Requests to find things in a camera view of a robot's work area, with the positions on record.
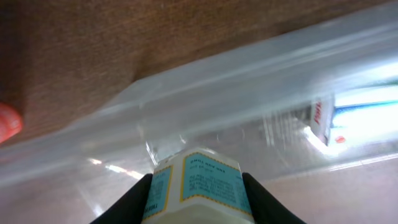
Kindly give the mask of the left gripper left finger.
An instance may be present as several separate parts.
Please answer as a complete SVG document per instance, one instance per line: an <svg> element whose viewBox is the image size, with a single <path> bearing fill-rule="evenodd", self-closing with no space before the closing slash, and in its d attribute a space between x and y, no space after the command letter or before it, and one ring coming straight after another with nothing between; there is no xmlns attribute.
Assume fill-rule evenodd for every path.
<svg viewBox="0 0 398 224"><path fill-rule="evenodd" d="M90 224L141 224L152 177L146 174Z"/></svg>

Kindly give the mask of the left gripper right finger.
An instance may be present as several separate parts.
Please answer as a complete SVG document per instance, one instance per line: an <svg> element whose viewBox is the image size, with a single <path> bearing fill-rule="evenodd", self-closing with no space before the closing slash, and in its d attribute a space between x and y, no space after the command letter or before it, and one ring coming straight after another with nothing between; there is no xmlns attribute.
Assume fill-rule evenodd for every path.
<svg viewBox="0 0 398 224"><path fill-rule="evenodd" d="M254 221L258 224L305 224L282 205L251 174L242 173Z"/></svg>

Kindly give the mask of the small jar gold lid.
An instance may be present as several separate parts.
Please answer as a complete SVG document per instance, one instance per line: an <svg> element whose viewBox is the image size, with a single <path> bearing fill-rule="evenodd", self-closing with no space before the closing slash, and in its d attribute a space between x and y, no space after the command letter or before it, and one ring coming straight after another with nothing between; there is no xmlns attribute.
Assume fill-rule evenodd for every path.
<svg viewBox="0 0 398 224"><path fill-rule="evenodd" d="M196 147L154 169L143 223L254 223L239 163Z"/></svg>

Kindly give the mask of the white Panadol box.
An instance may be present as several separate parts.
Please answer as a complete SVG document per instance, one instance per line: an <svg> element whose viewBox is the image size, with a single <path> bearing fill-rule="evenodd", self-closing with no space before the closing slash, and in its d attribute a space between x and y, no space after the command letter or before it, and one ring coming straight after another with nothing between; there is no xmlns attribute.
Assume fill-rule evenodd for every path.
<svg viewBox="0 0 398 224"><path fill-rule="evenodd" d="M362 144L396 142L397 85L366 86L317 98L303 131L328 156Z"/></svg>

